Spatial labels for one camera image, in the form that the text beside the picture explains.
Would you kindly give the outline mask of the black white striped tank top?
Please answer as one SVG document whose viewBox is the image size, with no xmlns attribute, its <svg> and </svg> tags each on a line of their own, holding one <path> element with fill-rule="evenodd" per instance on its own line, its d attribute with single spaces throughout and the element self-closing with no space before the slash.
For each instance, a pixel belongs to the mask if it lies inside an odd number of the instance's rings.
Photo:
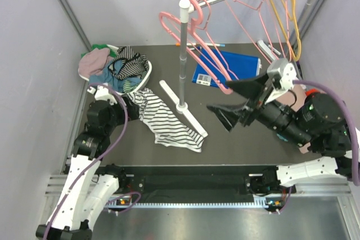
<svg viewBox="0 0 360 240">
<path fill-rule="evenodd" d="M 197 153 L 202 151 L 204 137 L 180 122 L 166 103 L 150 89 L 128 93 L 128 98 L 138 106 L 139 119 L 153 132 L 156 144 L 187 148 Z"/>
</svg>

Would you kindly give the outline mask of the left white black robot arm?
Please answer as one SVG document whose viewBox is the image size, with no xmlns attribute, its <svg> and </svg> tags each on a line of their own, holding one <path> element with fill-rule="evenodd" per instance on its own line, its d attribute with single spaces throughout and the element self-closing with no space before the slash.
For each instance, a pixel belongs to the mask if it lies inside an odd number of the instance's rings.
<svg viewBox="0 0 360 240">
<path fill-rule="evenodd" d="M 125 170 L 116 165 L 101 166 L 120 139 L 110 142 L 114 129 L 127 128 L 129 109 L 126 101 L 110 86 L 90 84 L 108 96 L 89 107 L 85 130 L 75 139 L 70 169 L 60 198 L 45 224 L 37 227 L 38 239 L 91 239 L 95 223 L 112 196 L 129 190 L 130 180 Z"/>
</svg>

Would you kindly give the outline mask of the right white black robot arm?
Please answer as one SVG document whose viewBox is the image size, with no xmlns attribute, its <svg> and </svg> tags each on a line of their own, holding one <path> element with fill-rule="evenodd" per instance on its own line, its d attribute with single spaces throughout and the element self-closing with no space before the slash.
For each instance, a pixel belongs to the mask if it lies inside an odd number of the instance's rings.
<svg viewBox="0 0 360 240">
<path fill-rule="evenodd" d="M 313 161 L 295 165 L 277 165 L 263 172 L 259 188 L 277 192 L 304 179 L 347 178 L 359 185 L 358 131 L 345 103 L 323 85 L 292 80 L 318 88 L 306 96 L 295 111 L 291 106 L 270 100 L 279 90 L 281 75 L 262 74 L 251 79 L 227 81 L 226 86 L 246 98 L 240 105 L 208 105 L 223 126 L 231 131 L 237 123 L 249 126 L 258 121 L 285 141 L 321 155 Z"/>
</svg>

